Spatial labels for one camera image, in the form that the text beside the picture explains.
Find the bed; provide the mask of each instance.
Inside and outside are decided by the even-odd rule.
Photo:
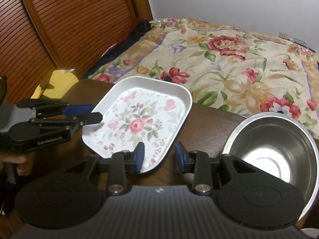
[[[198,104],[244,116],[282,112],[319,138],[317,54],[232,26],[167,18],[151,27],[88,78],[117,83],[133,75],[168,76]]]

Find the yellow object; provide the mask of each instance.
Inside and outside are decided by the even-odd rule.
[[[31,98],[38,99],[43,94],[44,96],[52,99],[61,99],[62,96],[71,88],[71,86],[79,81],[77,77],[72,74],[73,70],[74,69],[53,71],[49,84],[54,88],[45,89],[43,91],[39,85]]]

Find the white wall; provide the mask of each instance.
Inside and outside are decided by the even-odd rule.
[[[175,17],[295,36],[319,53],[319,0],[149,0],[154,19]]]

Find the bowl rim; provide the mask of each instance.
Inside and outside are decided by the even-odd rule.
[[[318,189],[319,189],[319,152],[318,152],[318,148],[316,146],[316,143],[313,139],[313,137],[310,135],[310,133],[308,132],[308,130],[306,130],[298,121],[294,120],[293,118],[281,114],[281,113],[276,113],[276,112],[262,112],[262,113],[258,113],[256,115],[252,115],[248,118],[246,118],[243,122],[241,122],[233,131],[232,133],[229,135],[228,139],[226,140],[226,143],[224,145],[222,154],[229,154],[230,149],[232,147],[232,144],[234,143],[236,137],[238,136],[238,134],[250,123],[259,120],[259,119],[263,119],[263,118],[271,118],[271,117],[275,117],[275,118],[279,118],[282,120],[286,120],[289,121],[290,123],[294,124],[295,126],[297,126],[303,133],[304,135],[309,139],[312,149],[315,152],[315,157],[316,157],[316,166],[317,166],[317,175],[316,175],[316,183],[315,183],[315,188],[312,192],[312,195],[310,197],[310,200],[307,202],[306,206],[304,207],[299,219],[301,220],[306,213],[310,210],[310,208],[312,207],[312,204],[315,201],[315,198],[318,194]]]

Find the black fabric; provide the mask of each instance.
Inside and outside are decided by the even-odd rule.
[[[97,60],[81,79],[88,78],[89,75],[94,74],[101,66],[115,60],[124,51],[129,49],[130,46],[138,42],[141,37],[151,30],[151,24],[149,22],[150,20],[140,20],[127,38]]]

